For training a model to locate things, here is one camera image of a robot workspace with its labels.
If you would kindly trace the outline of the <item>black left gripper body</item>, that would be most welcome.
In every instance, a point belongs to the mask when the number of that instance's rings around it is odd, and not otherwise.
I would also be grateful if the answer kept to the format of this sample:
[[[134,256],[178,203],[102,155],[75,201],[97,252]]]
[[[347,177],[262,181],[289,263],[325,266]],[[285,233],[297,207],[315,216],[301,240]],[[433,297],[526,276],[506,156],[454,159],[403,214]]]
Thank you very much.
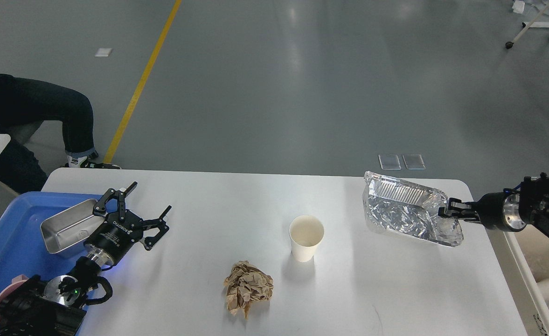
[[[143,219],[127,212],[123,222],[119,220],[118,213],[109,213],[84,241],[86,257],[98,266],[116,266],[137,242],[149,251],[144,238],[145,229],[142,228]]]

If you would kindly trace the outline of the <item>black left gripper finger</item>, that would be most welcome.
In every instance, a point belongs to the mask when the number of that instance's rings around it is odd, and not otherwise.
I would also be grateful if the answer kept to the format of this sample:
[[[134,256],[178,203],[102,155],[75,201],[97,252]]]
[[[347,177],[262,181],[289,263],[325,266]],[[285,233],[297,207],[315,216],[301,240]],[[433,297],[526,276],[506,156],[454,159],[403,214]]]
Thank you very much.
[[[167,234],[170,227],[167,225],[167,214],[171,211],[172,206],[168,205],[164,212],[155,219],[142,220],[137,229],[142,232],[150,231],[157,228],[159,231],[154,236],[143,236],[140,242],[146,251],[151,251],[153,247]]]
[[[110,213],[106,210],[106,205],[110,200],[117,201],[117,223],[118,224],[138,224],[139,218],[126,208],[125,198],[136,189],[138,183],[133,182],[125,191],[108,189],[92,207],[92,214],[103,219],[102,224],[111,223]]]

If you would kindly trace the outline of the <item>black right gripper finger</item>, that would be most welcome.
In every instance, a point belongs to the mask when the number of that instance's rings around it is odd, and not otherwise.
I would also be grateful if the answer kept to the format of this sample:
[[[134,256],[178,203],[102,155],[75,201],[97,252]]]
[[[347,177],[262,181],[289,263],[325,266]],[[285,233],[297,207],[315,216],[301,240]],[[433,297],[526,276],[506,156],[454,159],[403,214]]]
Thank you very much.
[[[449,208],[440,208],[438,209],[438,215],[442,218],[452,218],[457,220],[463,220],[467,223],[480,224],[480,218],[477,212],[471,209],[449,209]]]
[[[464,211],[473,211],[477,208],[477,202],[463,202],[457,198],[449,198],[448,200],[448,211],[450,212],[464,212]]]

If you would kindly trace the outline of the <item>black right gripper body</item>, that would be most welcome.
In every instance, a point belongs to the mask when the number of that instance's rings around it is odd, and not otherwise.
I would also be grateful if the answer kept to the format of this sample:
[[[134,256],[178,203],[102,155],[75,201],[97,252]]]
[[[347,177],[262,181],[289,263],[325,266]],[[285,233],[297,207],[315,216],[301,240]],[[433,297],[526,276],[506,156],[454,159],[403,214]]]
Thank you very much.
[[[520,213],[520,194],[489,193],[476,202],[475,212],[488,230],[520,232],[527,224]]]

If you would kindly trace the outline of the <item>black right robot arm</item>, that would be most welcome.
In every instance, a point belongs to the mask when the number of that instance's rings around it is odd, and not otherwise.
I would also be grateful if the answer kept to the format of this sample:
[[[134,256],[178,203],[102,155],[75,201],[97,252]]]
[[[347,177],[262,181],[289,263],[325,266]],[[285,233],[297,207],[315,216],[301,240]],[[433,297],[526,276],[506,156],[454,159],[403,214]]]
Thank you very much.
[[[438,215],[504,232],[531,226],[549,238],[549,176],[544,172],[539,177],[526,176],[514,189],[487,193],[477,201],[451,197]]]

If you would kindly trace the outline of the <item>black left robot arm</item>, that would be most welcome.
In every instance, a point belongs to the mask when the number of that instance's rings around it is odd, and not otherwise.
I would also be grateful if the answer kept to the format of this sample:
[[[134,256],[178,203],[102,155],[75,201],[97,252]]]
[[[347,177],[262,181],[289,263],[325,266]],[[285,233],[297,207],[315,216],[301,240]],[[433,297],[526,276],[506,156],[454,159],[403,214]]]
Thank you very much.
[[[99,199],[87,199],[42,222],[48,253],[85,254],[69,272],[50,280],[14,277],[0,292],[0,336],[74,336],[86,307],[113,296],[101,273],[116,266],[136,243],[150,251],[169,229],[171,206],[155,219],[142,219],[127,209],[125,200],[137,185],[108,189]]]

